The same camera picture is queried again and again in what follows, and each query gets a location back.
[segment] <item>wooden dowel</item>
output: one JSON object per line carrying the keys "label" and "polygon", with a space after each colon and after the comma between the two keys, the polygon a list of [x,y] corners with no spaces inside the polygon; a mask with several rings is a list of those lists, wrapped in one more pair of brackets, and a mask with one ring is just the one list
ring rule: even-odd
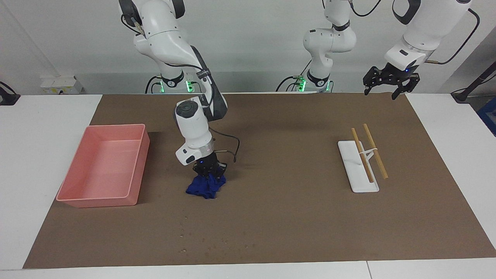
{"label": "wooden dowel", "polygon": [[[367,133],[367,137],[369,138],[370,145],[372,146],[372,148],[377,148],[375,146],[375,142],[373,141],[372,134],[367,124],[364,124],[364,128],[365,128],[365,133]],[[379,150],[374,149],[373,153],[375,155],[375,161],[377,162],[377,165],[379,165],[379,169],[380,169],[380,173],[382,174],[382,177],[384,179],[387,179],[389,176],[387,175],[386,168],[384,167],[384,164],[382,163],[382,159],[380,158]]]}
{"label": "wooden dowel", "polygon": [[357,135],[357,131],[355,130],[355,128],[351,128],[351,133],[353,134],[353,138],[355,139],[355,144],[357,145],[358,152],[360,153],[360,159],[362,159],[362,164],[364,165],[365,172],[367,173],[367,177],[369,179],[369,182],[373,183],[373,177],[371,174],[371,170],[369,169],[369,165],[367,164],[367,159],[365,159],[365,154],[362,153],[362,152],[364,152],[364,150],[363,150],[362,146],[360,145],[360,141],[358,140],[358,135]]}

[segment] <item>brown mat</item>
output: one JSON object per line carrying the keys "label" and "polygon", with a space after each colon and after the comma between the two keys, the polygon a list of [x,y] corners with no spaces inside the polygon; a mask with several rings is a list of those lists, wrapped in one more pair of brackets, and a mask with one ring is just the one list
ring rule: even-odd
{"label": "brown mat", "polygon": [[[175,158],[184,139],[171,117],[184,98],[103,96],[91,124],[151,132],[138,205],[54,202],[24,268],[496,257],[404,96],[226,96],[230,111],[211,126],[242,146],[215,200],[185,194],[195,173]],[[390,176],[378,193],[351,191],[337,147],[351,127],[365,140],[362,123]]]}

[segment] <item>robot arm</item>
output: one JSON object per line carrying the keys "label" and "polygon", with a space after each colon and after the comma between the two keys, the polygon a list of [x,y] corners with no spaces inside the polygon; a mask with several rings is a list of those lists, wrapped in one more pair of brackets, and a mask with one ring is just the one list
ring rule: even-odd
{"label": "robot arm", "polygon": [[303,45],[312,57],[307,72],[310,81],[307,86],[310,88],[325,91],[333,64],[330,54],[348,52],[355,47],[357,36],[350,27],[350,12],[348,0],[327,0],[324,15],[332,23],[332,28],[318,28],[306,33]]}
{"label": "robot arm", "polygon": [[397,85],[393,100],[401,93],[412,92],[420,77],[414,73],[438,48],[470,8],[471,0],[408,0],[408,10],[403,16],[393,13],[407,30],[401,40],[384,56],[386,66],[379,70],[372,67],[364,77],[365,95],[377,85]]}
{"label": "robot arm", "polygon": [[196,161],[194,170],[201,175],[222,176],[226,165],[217,160],[208,122],[222,119],[227,103],[219,92],[199,51],[184,38],[177,18],[184,14],[183,0],[147,0],[136,8],[132,0],[119,0],[124,18],[140,30],[134,42],[138,50],[157,62],[160,70],[193,67],[205,93],[176,104],[174,116],[186,139],[176,151],[183,165]]}

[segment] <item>pink bin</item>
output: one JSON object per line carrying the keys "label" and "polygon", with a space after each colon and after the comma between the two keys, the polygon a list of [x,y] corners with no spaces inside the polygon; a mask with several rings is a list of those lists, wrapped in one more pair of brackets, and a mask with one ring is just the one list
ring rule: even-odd
{"label": "pink bin", "polygon": [[144,124],[88,126],[57,201],[77,208],[135,205],[149,146]]}

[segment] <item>blue cloth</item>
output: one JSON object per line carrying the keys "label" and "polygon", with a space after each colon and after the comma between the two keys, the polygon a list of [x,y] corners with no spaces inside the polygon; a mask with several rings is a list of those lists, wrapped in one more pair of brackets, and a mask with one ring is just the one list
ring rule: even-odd
{"label": "blue cloth", "polygon": [[201,196],[206,199],[214,199],[219,188],[226,183],[226,177],[221,176],[220,179],[215,178],[212,174],[208,174],[208,178],[196,176],[193,182],[186,189],[186,193],[195,196]]}

